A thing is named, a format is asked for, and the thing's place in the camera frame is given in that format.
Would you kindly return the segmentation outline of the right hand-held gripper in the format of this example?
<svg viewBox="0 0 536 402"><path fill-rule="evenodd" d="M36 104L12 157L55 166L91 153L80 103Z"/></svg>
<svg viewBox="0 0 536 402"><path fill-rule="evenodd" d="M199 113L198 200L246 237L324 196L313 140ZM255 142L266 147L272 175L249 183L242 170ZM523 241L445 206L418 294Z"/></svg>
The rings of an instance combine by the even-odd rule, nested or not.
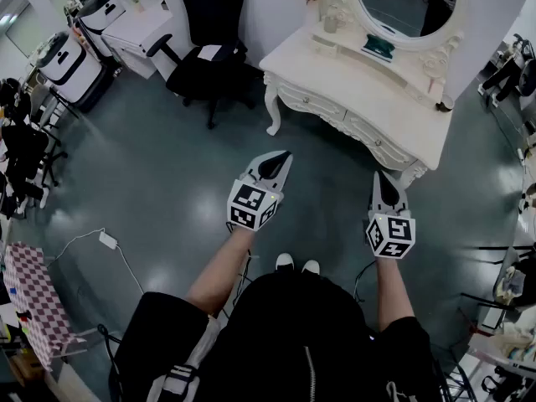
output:
<svg viewBox="0 0 536 402"><path fill-rule="evenodd" d="M384 171L375 172L368 206L365 235L374 256L403 259L415 245L415 220L399 181Z"/></svg>

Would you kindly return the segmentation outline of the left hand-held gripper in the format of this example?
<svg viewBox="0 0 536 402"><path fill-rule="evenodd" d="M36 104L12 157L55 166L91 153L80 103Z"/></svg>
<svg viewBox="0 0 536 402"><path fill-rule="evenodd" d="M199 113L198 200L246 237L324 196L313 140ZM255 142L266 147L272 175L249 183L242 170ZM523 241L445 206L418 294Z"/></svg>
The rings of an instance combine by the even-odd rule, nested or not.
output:
<svg viewBox="0 0 536 402"><path fill-rule="evenodd" d="M275 214L293 161L291 152L267 152L255 157L246 173L235 179L227 200L227 220L258 231Z"/></svg>

